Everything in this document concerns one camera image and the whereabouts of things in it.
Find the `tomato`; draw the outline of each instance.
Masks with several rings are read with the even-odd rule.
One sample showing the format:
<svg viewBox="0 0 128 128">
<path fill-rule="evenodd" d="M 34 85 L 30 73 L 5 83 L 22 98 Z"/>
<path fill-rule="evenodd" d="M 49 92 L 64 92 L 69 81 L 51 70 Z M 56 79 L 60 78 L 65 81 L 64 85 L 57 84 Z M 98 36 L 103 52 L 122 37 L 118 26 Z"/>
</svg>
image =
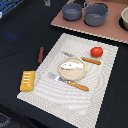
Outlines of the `tomato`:
<svg viewBox="0 0 128 128">
<path fill-rule="evenodd" d="M 101 57 L 103 54 L 103 49 L 101 47 L 94 47 L 90 51 L 93 57 Z"/>
</svg>

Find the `butter knife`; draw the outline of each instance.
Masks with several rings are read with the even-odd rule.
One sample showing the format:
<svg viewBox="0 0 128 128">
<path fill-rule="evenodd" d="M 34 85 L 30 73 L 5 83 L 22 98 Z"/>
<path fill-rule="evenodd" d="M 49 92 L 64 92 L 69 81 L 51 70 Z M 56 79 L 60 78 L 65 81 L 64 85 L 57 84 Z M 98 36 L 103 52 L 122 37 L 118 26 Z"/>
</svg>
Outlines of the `butter knife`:
<svg viewBox="0 0 128 128">
<path fill-rule="evenodd" d="M 81 89 L 81 90 L 89 91 L 89 88 L 88 88 L 88 87 L 83 86 L 83 85 L 80 85 L 80 84 L 77 84 L 77 83 L 75 83 L 75 82 L 73 82 L 73 81 L 71 81 L 71 80 L 65 80 L 65 79 L 63 79 L 62 77 L 57 76 L 57 75 L 55 75 L 55 74 L 53 74 L 53 73 L 51 73 L 51 72 L 49 72 L 48 76 L 49 76 L 51 79 L 54 79 L 54 80 L 56 80 L 56 81 L 65 82 L 65 83 L 67 83 L 67 84 L 69 84 L 69 85 L 71 85 L 71 86 L 74 86 L 74 87 L 76 87 L 76 88 L 79 88 L 79 89 Z"/>
<path fill-rule="evenodd" d="M 90 63 L 93 63 L 93 64 L 97 64 L 97 65 L 100 65 L 101 64 L 101 62 L 100 61 L 97 61 L 97 60 L 93 60 L 93 59 L 89 59 L 89 58 L 85 58 L 85 57 L 80 57 L 80 56 L 75 56 L 75 55 L 69 54 L 69 53 L 64 52 L 64 51 L 61 51 L 61 53 L 65 54 L 67 56 L 70 56 L 70 57 L 80 58 L 83 61 L 90 62 Z"/>
</svg>

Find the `bowl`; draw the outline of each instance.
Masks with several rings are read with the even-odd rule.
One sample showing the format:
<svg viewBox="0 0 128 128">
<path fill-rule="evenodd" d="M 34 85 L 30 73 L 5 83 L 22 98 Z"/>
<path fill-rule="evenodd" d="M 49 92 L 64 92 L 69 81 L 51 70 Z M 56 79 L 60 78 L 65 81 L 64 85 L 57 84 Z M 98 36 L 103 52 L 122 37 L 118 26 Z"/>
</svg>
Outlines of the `bowl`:
<svg viewBox="0 0 128 128">
<path fill-rule="evenodd" d="M 77 64 L 82 63 L 83 68 L 82 69 L 63 69 L 63 68 L 61 68 L 61 65 L 66 62 L 74 62 Z M 72 80 L 72 81 L 80 80 L 85 76 L 86 72 L 87 72 L 86 64 L 84 63 L 84 61 L 82 59 L 79 59 L 76 57 L 69 57 L 69 58 L 63 60 L 59 65 L 59 73 L 60 73 L 61 77 L 63 77 L 66 80 Z"/>
</svg>

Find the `striped placemat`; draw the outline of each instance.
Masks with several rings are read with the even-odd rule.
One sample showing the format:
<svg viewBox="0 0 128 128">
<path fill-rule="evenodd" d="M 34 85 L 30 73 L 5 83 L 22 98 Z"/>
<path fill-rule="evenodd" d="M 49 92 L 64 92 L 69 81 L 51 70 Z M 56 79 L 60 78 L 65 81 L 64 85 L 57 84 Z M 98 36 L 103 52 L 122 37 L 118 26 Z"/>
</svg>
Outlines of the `striped placemat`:
<svg viewBox="0 0 128 128">
<path fill-rule="evenodd" d="M 103 56 L 97 58 L 102 64 L 95 65 L 85 62 L 87 73 L 83 79 L 76 81 L 89 87 L 89 92 L 48 77 L 49 72 L 59 75 L 58 65 L 67 58 L 60 51 L 94 59 L 90 55 L 92 47 L 103 48 Z M 63 33 L 37 69 L 34 91 L 21 92 L 17 98 L 78 128 L 94 128 L 117 50 L 118 47 L 115 46 Z"/>
</svg>

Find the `pot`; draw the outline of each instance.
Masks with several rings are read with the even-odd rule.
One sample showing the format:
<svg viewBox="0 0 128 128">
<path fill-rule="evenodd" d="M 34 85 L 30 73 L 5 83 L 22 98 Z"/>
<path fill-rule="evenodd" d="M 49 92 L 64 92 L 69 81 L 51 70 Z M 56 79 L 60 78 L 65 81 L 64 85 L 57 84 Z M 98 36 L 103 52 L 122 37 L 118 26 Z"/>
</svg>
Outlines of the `pot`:
<svg viewBox="0 0 128 128">
<path fill-rule="evenodd" d="M 105 3 L 94 3 L 94 4 L 100 4 L 100 5 L 103 5 L 103 6 L 105 6 L 106 8 L 108 8 L 108 6 L 107 6 Z"/>
<path fill-rule="evenodd" d="M 69 4 L 62 7 L 63 18 L 69 21 L 80 19 L 82 16 L 82 6 L 77 3 L 73 3 L 70 0 Z"/>
<path fill-rule="evenodd" d="M 93 4 L 91 5 L 90 2 L 84 3 L 85 7 L 85 17 L 84 21 L 86 24 L 90 26 L 100 26 L 105 22 L 106 16 L 111 12 L 108 12 L 108 8 L 100 5 L 100 4 Z"/>
<path fill-rule="evenodd" d="M 122 11 L 121 17 L 123 19 L 124 27 L 128 30 L 128 7 Z"/>
</svg>

